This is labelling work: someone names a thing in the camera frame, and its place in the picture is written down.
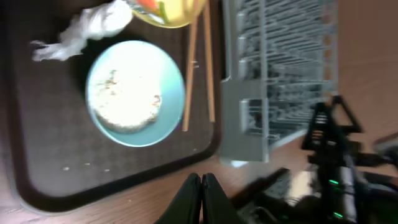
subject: table surface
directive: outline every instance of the table surface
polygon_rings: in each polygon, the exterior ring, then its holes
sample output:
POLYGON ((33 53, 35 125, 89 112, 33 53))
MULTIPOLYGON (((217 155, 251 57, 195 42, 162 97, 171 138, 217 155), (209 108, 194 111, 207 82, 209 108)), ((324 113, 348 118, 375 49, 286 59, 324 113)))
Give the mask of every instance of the table surface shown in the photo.
MULTIPOLYGON (((374 140, 398 131, 398 20, 394 0, 339 1, 339 93, 364 127, 352 138, 371 151, 374 140)), ((220 164, 217 157, 187 167, 102 200, 68 215, 45 217, 22 208, 12 198, 0 164, 0 223, 153 223, 177 193, 188 174, 212 172, 227 195, 239 192, 256 177, 280 167, 291 169, 296 179, 307 166, 308 152, 300 140, 274 151, 271 162, 250 163, 238 169, 220 164)), ((367 169, 396 175, 392 167, 367 169)))

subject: green led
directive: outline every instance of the green led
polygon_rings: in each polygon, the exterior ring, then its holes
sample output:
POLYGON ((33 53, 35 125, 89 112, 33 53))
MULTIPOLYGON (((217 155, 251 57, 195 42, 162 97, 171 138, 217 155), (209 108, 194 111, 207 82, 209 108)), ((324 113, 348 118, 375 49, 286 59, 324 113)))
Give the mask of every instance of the green led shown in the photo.
POLYGON ((333 212, 333 214, 335 214, 335 216, 337 216, 337 217, 339 217, 339 218, 343 218, 343 216, 342 215, 340 215, 339 213, 337 213, 337 212, 333 212))
POLYGON ((338 182, 335 181, 335 180, 329 180, 329 182, 332 183, 332 184, 338 185, 338 182))

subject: pair of chopsticks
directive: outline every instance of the pair of chopsticks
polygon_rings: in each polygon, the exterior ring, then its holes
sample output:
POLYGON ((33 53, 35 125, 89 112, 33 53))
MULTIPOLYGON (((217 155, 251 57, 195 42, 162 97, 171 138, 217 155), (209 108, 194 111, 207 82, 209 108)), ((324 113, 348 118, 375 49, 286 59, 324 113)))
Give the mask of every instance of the pair of chopsticks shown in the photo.
MULTIPOLYGON (((209 117, 211 122, 215 122, 214 105, 214 83, 213 83, 213 56, 211 52, 211 30, 210 30, 210 0, 205 0, 205 43, 206 43, 206 68, 207 68, 207 97, 209 107, 209 117)), ((187 81, 185 96, 185 111, 183 119, 183 131, 188 131, 189 116, 191 110, 192 87, 193 87, 193 64, 195 60, 195 49, 197 41, 198 18, 195 15, 195 9, 198 7, 199 0, 193 0, 193 19, 190 25, 188 62, 187 62, 187 81)))

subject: yellow plate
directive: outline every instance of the yellow plate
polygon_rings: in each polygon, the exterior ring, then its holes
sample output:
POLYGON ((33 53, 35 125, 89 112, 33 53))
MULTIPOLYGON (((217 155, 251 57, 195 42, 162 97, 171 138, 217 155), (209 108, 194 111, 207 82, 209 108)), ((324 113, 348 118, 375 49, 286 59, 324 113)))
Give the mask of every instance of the yellow plate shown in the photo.
POLYGON ((193 13, 195 13, 196 16, 201 13, 206 0, 197 0, 199 7, 195 10, 193 10, 193 1, 194 0, 163 0, 167 19, 169 20, 167 24, 161 24, 153 20, 150 16, 143 15, 135 10, 133 10, 133 13, 143 21, 157 27, 169 29, 179 28, 191 23, 193 13))

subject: rice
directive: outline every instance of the rice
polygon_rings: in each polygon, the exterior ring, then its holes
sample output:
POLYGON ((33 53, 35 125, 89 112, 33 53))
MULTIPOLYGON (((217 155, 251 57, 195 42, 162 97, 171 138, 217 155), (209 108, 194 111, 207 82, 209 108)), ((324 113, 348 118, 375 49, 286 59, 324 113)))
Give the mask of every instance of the rice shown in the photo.
POLYGON ((119 133, 133 133, 157 119, 159 82, 129 70, 110 70, 90 86, 90 105, 100 122, 119 133))

